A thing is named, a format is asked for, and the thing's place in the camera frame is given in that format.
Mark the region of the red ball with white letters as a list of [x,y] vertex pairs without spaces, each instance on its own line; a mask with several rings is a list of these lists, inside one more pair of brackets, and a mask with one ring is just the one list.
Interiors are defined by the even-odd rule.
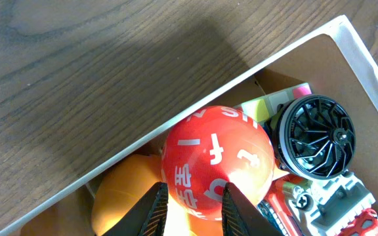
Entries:
[[274,151],[253,118],[226,106],[201,108],[168,133],[161,175],[171,197],[189,214],[219,221],[223,191],[233,183],[253,205],[267,194]]

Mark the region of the red toy robot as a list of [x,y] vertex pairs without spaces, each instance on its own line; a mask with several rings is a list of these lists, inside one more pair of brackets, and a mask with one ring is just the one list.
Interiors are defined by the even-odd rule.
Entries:
[[353,172],[330,180],[288,174],[257,205],[282,235],[378,236],[375,198]]

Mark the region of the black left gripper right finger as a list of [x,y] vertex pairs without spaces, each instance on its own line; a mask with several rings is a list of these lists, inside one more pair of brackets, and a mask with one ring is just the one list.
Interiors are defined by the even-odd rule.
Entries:
[[224,187],[221,214],[224,236],[282,235],[232,182]]

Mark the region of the orange toy dinosaur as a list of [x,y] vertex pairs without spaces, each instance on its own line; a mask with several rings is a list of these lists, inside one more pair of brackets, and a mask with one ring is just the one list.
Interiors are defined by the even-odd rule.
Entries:
[[[158,156],[133,155],[113,169],[96,193],[92,213],[93,229],[103,235],[116,225],[156,183],[167,182],[161,175]],[[170,195],[163,235],[223,235],[219,221],[203,220],[187,213]]]

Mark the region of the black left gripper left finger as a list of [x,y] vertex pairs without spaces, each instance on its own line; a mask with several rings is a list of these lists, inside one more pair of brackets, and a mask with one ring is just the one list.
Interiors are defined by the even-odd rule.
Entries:
[[168,200],[167,184],[156,182],[103,236],[163,236]]

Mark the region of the multicoloured puzzle cube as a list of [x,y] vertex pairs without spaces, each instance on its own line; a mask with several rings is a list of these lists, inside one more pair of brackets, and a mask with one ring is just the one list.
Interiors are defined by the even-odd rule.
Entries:
[[263,126],[266,120],[277,114],[280,104],[284,105],[294,99],[310,94],[312,94],[312,90],[309,84],[301,83],[294,87],[284,88],[277,92],[243,102],[234,108],[242,111]]

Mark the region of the white cardboard box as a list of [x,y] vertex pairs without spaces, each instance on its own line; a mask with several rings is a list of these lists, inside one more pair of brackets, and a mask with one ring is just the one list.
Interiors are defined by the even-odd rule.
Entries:
[[253,66],[148,134],[127,144],[108,160],[16,218],[0,230],[0,235],[16,231],[132,151],[252,75],[260,76],[264,90],[284,87],[289,79],[298,79],[307,82],[314,92],[339,101],[354,119],[358,133],[358,161],[353,167],[367,180],[378,200],[378,66],[349,19],[341,15]]

